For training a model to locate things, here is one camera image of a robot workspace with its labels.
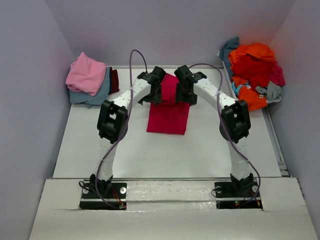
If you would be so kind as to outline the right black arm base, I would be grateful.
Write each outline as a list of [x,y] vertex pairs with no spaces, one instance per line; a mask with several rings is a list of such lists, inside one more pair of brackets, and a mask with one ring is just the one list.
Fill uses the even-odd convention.
[[214,183],[211,195],[215,198],[218,210],[263,209],[260,193],[256,193],[258,183],[254,182],[243,191],[232,189],[231,181],[218,181]]

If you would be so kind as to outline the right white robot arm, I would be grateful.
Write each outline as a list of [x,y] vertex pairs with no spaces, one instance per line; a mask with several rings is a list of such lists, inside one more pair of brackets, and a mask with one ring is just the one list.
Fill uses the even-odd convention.
[[174,74],[178,79],[176,103],[194,106],[198,97],[201,97],[217,110],[219,131],[227,141],[230,152],[231,173],[227,190],[237,197],[244,195],[255,183],[252,173],[254,167],[245,156],[251,128],[247,102],[226,95],[221,91],[221,83],[218,87],[214,86],[204,73],[193,73],[186,65],[178,67]]

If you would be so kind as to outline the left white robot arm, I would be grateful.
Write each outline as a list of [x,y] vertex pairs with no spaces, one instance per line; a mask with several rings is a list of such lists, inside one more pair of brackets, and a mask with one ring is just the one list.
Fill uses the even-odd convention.
[[100,137],[98,165],[96,172],[89,178],[90,190],[100,199],[110,194],[117,146],[128,132],[133,107],[144,102],[161,103],[165,76],[165,70],[155,66],[152,72],[139,74],[130,89],[114,100],[105,100],[101,104],[97,121]]

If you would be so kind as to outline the pink folded t shirt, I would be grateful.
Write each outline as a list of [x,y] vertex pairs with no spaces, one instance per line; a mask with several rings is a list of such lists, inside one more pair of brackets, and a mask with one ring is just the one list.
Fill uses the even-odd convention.
[[105,63],[96,61],[81,52],[70,65],[65,84],[72,92],[84,92],[94,97],[104,81],[106,70]]

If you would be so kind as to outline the grey t shirt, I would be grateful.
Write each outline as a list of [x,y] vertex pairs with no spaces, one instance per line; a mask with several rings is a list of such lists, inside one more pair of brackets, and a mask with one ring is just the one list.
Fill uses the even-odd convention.
[[271,81],[267,87],[257,86],[255,90],[265,97],[267,104],[278,103],[283,97],[282,88]]

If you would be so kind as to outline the magenta t shirt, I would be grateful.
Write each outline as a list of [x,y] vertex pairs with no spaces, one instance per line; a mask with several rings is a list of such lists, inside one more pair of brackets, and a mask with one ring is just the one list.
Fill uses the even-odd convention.
[[279,66],[276,61],[272,67],[272,73],[269,75],[269,81],[283,87],[286,84],[283,69]]
[[162,102],[152,103],[146,131],[148,133],[184,135],[187,129],[190,105],[176,103],[176,88],[178,78],[166,74],[161,83]]

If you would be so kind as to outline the orange t shirt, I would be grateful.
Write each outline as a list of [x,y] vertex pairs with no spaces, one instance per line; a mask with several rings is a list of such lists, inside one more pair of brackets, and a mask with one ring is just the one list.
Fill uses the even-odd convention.
[[[252,56],[253,58],[259,59],[261,61],[276,62],[274,52],[267,45],[262,43],[254,43],[249,45],[240,45],[237,49],[233,50],[229,54],[231,67],[243,56]],[[264,96],[260,97],[260,94],[257,93],[253,88],[251,88],[246,79],[238,77],[233,73],[231,81],[238,88],[240,87],[240,85],[242,85],[242,87],[240,87],[239,89],[237,98],[239,100],[246,101],[248,109],[250,111],[262,109],[267,106],[266,98]]]

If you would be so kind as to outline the light blue folded t shirt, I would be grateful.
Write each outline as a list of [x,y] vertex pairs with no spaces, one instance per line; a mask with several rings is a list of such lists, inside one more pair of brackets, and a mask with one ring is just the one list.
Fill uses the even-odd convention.
[[104,80],[95,96],[86,92],[73,92],[69,90],[69,100],[71,104],[86,104],[88,108],[100,106],[107,98],[110,92],[110,71],[107,69]]

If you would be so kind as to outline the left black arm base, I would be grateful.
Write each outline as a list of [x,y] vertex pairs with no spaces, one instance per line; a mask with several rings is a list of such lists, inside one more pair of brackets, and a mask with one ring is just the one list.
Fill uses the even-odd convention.
[[110,189],[100,191],[101,197],[96,193],[96,188],[88,180],[80,181],[81,197],[79,208],[81,210],[110,210],[125,211],[127,209],[127,183],[115,181]]

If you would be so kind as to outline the white laundry basket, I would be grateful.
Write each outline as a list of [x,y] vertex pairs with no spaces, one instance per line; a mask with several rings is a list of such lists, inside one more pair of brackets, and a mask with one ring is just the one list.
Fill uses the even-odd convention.
[[239,95],[240,87],[242,87],[243,85],[241,84],[240,87],[235,86],[235,84],[233,84],[233,82],[231,81],[232,78],[229,75],[229,73],[231,73],[231,71],[226,69],[225,64],[223,62],[222,62],[222,64],[223,64],[224,72],[225,72],[226,76],[229,78],[230,85],[232,86],[233,95],[235,95],[237,97]]

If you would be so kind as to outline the dark red folded t shirt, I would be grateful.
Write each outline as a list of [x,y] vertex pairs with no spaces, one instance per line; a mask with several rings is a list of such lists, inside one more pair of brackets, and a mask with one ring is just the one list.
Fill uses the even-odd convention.
[[119,91],[120,91],[120,88],[119,88],[118,71],[110,67],[109,68],[109,95],[117,93]]

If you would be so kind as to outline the teal blue t shirt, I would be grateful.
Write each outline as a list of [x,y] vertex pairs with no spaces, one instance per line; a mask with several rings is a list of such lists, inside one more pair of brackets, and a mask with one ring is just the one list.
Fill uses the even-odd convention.
[[223,61],[227,70],[231,69],[231,62],[229,60],[229,54],[236,50],[240,45],[240,38],[238,36],[229,39],[219,50],[218,57]]

